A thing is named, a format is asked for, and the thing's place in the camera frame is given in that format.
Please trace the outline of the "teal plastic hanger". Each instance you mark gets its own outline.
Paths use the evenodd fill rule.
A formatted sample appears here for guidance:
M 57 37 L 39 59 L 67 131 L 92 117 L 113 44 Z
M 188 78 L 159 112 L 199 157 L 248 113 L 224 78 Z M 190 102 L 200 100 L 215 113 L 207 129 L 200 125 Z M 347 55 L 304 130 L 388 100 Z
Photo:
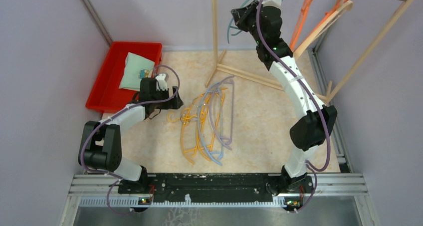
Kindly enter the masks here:
M 241 8 L 242 7 L 245 7 L 248 3 L 250 3 L 252 0 L 245 0 L 242 4 L 241 4 Z M 228 26 L 227 26 L 227 31 L 226 31 L 226 40 L 227 40 L 227 43 L 228 44 L 230 44 L 230 37 L 231 36 L 237 36 L 237 35 L 239 35 L 240 33 L 241 33 L 241 30 L 238 28 L 238 27 L 236 27 L 234 24 L 234 19 L 232 18 L 230 21 L 229 21 L 229 24 L 228 24 Z M 237 30 L 237 32 L 236 33 L 230 33 L 230 31 L 232 30 L 232 29 L 236 29 Z

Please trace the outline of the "light blue plastic hanger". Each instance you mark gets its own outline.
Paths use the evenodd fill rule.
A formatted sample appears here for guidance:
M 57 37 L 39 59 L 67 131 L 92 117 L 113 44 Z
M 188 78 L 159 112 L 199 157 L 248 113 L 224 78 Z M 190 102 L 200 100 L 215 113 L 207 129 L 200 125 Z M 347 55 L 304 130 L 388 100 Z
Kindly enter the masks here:
M 219 112 L 219 108 L 220 108 L 220 99 L 217 96 L 214 96 L 212 102 L 213 102 L 213 105 L 212 105 L 213 116 L 212 116 L 212 118 L 213 118 L 214 121 L 216 121 L 218 119 L 218 112 Z M 218 123 L 216 125 L 216 129 L 217 129 L 218 133 L 224 134 L 224 127 L 222 127 L 223 131 L 222 132 L 220 131 L 220 123 Z M 207 143 L 209 143 L 211 141 L 212 133 L 213 133 L 212 127 L 211 127 L 210 121 L 208 119 L 208 120 L 206 120 L 206 125 L 205 125 L 205 129 L 204 129 L 204 137 L 205 137 Z M 214 151 L 220 151 L 220 149 L 221 149 L 221 144 L 216 139 L 215 142 L 214 142 L 213 150 Z M 218 166 L 222 166 L 222 161 L 221 161 L 222 159 L 223 159 L 223 157 L 219 160 L 221 162 L 221 165 L 217 164 Z

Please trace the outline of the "lilac plastic hanger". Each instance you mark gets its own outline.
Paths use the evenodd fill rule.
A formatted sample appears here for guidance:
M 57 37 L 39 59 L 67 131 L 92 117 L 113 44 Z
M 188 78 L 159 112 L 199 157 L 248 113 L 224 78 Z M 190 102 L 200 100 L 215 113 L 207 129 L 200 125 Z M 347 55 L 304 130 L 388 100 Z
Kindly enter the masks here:
M 220 86 L 222 84 L 229 84 L 232 86 L 232 105 L 231 105 L 231 120 L 230 120 L 230 136 L 228 138 L 225 138 L 222 133 L 218 133 L 216 129 L 216 125 L 220 123 L 220 131 L 222 132 L 223 129 L 223 114 L 222 114 L 222 107 L 224 103 L 225 94 L 223 93 L 223 88 Z M 220 108 L 218 112 L 218 119 L 216 121 L 213 120 L 213 112 L 212 112 L 212 105 L 213 105 L 213 98 L 217 95 L 220 99 Z M 232 143 L 232 133 L 233 133 L 233 119 L 234 119 L 234 81 L 233 76 L 228 76 L 221 80 L 218 83 L 215 83 L 214 85 L 210 86 L 207 91 L 201 95 L 201 101 L 200 105 L 197 109 L 197 113 L 199 115 L 199 120 L 197 122 L 197 130 L 199 132 L 200 137 L 200 146 L 205 150 L 205 153 L 209 156 L 210 159 L 215 160 L 213 155 L 218 155 L 218 159 L 221 159 L 223 157 L 223 149 L 227 148 L 231 150 L 230 144 Z M 213 151 L 213 145 L 214 142 L 211 142 L 209 145 L 207 145 L 204 141 L 204 138 L 202 136 L 202 130 L 204 122 L 206 121 L 206 118 L 209 119 L 212 132 L 213 132 L 213 138 L 217 139 L 221 144 L 220 151 Z

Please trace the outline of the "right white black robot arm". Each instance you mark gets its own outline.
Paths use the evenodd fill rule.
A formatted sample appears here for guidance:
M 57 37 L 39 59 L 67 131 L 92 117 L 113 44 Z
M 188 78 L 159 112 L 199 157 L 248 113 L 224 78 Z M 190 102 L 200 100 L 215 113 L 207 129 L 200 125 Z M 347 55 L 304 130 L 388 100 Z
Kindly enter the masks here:
M 273 192 L 294 192 L 306 181 L 310 159 L 317 148 L 327 145 L 330 160 L 330 135 L 337 110 L 327 106 L 317 97 L 297 67 L 289 45 L 281 38 L 282 18 L 280 6 L 270 1 L 254 0 L 242 8 L 232 9 L 231 15 L 237 28 L 252 35 L 256 52 L 266 69 L 281 84 L 292 101 L 298 121 L 289 135 L 294 144 L 287 163 L 281 169 L 279 183 L 269 185 Z

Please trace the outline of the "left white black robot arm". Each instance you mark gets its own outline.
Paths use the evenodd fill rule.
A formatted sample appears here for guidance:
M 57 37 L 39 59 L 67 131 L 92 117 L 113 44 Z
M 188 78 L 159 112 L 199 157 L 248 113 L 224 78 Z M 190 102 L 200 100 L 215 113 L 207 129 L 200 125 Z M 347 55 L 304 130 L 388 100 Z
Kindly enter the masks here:
M 169 88 L 166 76 L 141 79 L 139 91 L 129 103 L 112 116 L 100 121 L 88 121 L 82 132 L 78 163 L 86 171 L 111 175 L 119 184 L 130 185 L 125 193 L 144 193 L 150 189 L 147 169 L 122 155 L 122 135 L 148 118 L 155 111 L 179 109 L 183 101 L 180 85 Z

